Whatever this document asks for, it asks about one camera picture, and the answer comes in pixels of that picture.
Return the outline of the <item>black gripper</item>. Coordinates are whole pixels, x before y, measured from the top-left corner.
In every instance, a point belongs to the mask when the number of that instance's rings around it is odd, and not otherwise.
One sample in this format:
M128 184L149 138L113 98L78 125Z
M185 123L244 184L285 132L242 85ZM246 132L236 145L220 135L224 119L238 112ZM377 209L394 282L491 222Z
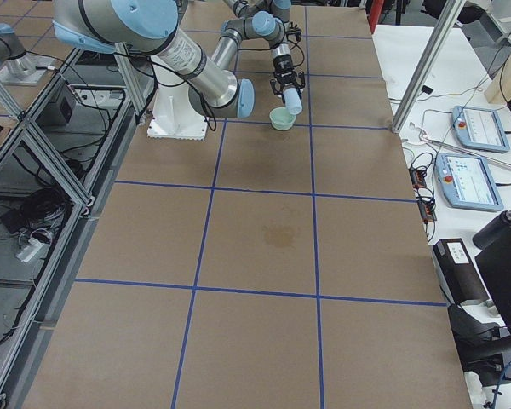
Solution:
M270 80L272 92L275 96L283 99L283 90L296 88L299 99L305 89L305 75L303 71L297 71L288 47L276 47L272 49L273 78Z

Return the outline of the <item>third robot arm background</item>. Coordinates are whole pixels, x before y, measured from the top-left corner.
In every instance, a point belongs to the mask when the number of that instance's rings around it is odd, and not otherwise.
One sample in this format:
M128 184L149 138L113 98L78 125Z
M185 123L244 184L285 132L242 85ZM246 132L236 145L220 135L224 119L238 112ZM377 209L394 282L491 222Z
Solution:
M8 85L36 85L55 58L32 55L8 24L0 23L0 81Z

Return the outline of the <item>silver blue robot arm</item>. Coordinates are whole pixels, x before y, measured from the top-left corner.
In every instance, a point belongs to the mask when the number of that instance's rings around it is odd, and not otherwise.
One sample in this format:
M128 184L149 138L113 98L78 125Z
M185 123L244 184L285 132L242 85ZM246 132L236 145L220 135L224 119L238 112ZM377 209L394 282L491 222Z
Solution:
M174 1L57 1L55 36L79 49L111 54L118 43L131 45L144 55L158 56L190 86L189 101L199 114L215 118L247 118L255 105L248 79L228 71L230 60L245 40L262 38L273 56L273 93L292 115L302 110L305 86L287 44L289 1L229 1L234 19L226 21L213 55L179 27Z

